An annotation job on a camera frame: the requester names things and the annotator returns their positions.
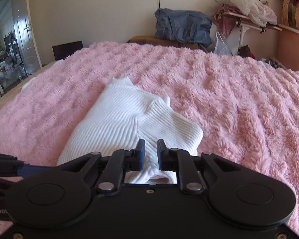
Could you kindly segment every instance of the white cloth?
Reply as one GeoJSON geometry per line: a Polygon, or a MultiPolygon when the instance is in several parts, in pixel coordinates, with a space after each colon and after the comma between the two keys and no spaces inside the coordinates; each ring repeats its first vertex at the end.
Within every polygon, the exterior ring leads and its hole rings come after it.
{"type": "Polygon", "coordinates": [[[127,173],[125,182],[168,178],[169,183],[177,183],[175,172],[158,168],[157,140],[164,139],[168,148],[185,149],[196,156],[203,131],[174,112],[169,101],[168,96],[162,99],[140,90],[128,77],[113,79],[73,131],[58,165],[91,152],[110,156],[118,149],[135,148],[138,140],[144,139],[144,169],[127,173]]]}

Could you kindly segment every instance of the pink blanket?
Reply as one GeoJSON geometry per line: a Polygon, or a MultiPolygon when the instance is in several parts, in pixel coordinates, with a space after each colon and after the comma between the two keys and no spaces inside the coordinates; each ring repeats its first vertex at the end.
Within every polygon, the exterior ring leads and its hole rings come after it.
{"type": "MultiPolygon", "coordinates": [[[[100,43],[39,75],[0,111],[0,153],[55,165],[75,126],[112,77],[169,95],[214,152],[286,183],[297,196],[288,225],[299,234],[299,72],[199,50],[100,43]]],[[[0,222],[0,232],[10,223],[0,222]]]]}

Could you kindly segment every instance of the patterned yellow bag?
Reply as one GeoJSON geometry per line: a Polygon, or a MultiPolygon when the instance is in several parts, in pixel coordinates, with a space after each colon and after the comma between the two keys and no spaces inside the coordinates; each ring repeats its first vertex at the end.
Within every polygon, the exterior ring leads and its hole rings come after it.
{"type": "Polygon", "coordinates": [[[281,24],[299,30],[299,0],[283,0],[281,24]]]}

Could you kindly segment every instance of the white plastic bag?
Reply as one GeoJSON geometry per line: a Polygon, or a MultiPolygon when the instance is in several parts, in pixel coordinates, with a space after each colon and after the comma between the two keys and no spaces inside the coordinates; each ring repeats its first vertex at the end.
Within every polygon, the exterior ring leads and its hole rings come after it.
{"type": "Polygon", "coordinates": [[[250,17],[251,21],[259,26],[265,27],[267,22],[276,25],[277,15],[267,5],[259,0],[215,0],[219,3],[235,5],[241,12],[250,17]]]}
{"type": "Polygon", "coordinates": [[[232,53],[229,47],[226,45],[224,40],[222,39],[222,35],[219,32],[216,32],[216,46],[214,49],[214,54],[223,56],[223,55],[231,55],[232,53]]]}

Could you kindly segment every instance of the white wall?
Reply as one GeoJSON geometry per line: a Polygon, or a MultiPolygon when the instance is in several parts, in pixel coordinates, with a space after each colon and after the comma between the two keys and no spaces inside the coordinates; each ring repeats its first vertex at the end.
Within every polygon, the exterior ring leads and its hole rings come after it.
{"type": "Polygon", "coordinates": [[[0,43],[3,50],[5,50],[4,37],[10,31],[14,31],[11,0],[6,4],[0,14],[0,43]]]}
{"type": "MultiPolygon", "coordinates": [[[[278,18],[282,2],[270,1],[278,18]]],[[[213,0],[161,0],[162,8],[199,10],[210,13],[213,0]]],[[[30,0],[34,35],[41,61],[54,60],[52,46],[82,40],[84,46],[93,42],[126,42],[133,36],[154,35],[158,0],[30,0]]],[[[276,54],[277,35],[268,30],[259,34],[250,30],[245,44],[258,57],[276,54]]],[[[239,30],[228,38],[233,51],[239,41],[239,30]]]]}

